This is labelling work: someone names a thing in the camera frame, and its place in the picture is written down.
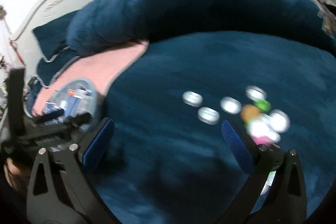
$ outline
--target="metal screw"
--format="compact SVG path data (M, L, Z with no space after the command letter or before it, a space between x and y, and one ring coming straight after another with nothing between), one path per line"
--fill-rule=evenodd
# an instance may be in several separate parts
M261 152L265 152L267 150L267 146L264 144L258 145L258 149Z
M296 156L296 154L297 154L296 150L294 150L294 149L289 150L289 153L290 153L292 156Z
M70 149L71 151L75 151L77 148L78 148L78 144L76 144L76 143L73 143L73 144L71 144L71 145L69 146L69 149Z
M43 155L45 152L47 152L47 150L44 147L39 150L40 155Z

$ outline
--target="blue bedsheet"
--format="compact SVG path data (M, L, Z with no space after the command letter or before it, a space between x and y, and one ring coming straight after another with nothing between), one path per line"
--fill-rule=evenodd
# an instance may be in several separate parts
M328 52L270 35L195 33L150 44L111 86L106 115L115 121L107 157L90 181L123 223L212 223L247 179L221 136L221 123L198 120L182 100L192 90L220 121L239 115L220 100L251 103L263 88L291 127L282 149L298 151L310 215L336 178L336 60Z

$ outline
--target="blue textured pad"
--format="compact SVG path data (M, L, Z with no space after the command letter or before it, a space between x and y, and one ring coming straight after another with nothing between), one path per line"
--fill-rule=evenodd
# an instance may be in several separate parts
M114 123L108 119L83 154L83 172L93 172L109 146L114 133Z
M242 171L252 174L254 170L253 156L228 121L224 121L222 124L222 136L229 145Z

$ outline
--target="white headboard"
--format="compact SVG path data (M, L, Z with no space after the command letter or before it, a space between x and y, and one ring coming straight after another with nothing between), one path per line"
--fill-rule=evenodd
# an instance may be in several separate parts
M38 0L10 38L16 41L18 52L26 64L26 80L36 75L42 52L32 29L67 13L79 10L93 0Z

